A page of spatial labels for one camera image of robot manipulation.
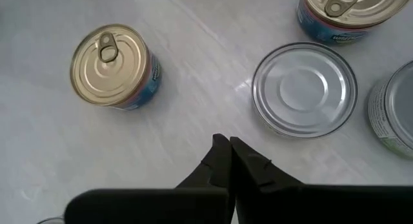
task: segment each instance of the tin can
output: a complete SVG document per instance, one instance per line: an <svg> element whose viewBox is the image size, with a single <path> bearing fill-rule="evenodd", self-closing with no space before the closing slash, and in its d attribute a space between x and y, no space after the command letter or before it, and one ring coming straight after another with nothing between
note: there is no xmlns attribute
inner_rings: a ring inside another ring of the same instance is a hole
<svg viewBox="0 0 413 224"><path fill-rule="evenodd" d="M379 82L368 99L368 118L381 142L413 159L413 62Z"/></svg>
<svg viewBox="0 0 413 224"><path fill-rule="evenodd" d="M70 79L77 95L98 106L133 110L157 92L161 65L132 28L113 24L86 36L77 47Z"/></svg>
<svg viewBox="0 0 413 224"><path fill-rule="evenodd" d="M269 53L252 80L260 118L286 137L326 136L349 119L358 99L356 77L335 51L292 43Z"/></svg>
<svg viewBox="0 0 413 224"><path fill-rule="evenodd" d="M40 221L38 224L65 224L63 218L48 218L46 220Z"/></svg>
<svg viewBox="0 0 413 224"><path fill-rule="evenodd" d="M297 17L312 38L331 45L352 43L398 13L409 0L300 0Z"/></svg>

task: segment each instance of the pull ring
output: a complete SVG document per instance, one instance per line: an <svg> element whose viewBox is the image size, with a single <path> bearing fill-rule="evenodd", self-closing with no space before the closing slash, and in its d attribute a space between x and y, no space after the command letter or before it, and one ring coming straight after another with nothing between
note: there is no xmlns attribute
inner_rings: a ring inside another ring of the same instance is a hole
<svg viewBox="0 0 413 224"><path fill-rule="evenodd" d="M116 59L119 50L117 49L116 41L113 34L104 32L99 37L98 53L99 59L104 63L112 62Z"/></svg>
<svg viewBox="0 0 413 224"><path fill-rule="evenodd" d="M339 17L343 15L347 10L353 7L358 0L352 0L351 2L343 2L342 0L328 0L324 7L325 13L329 17Z"/></svg>

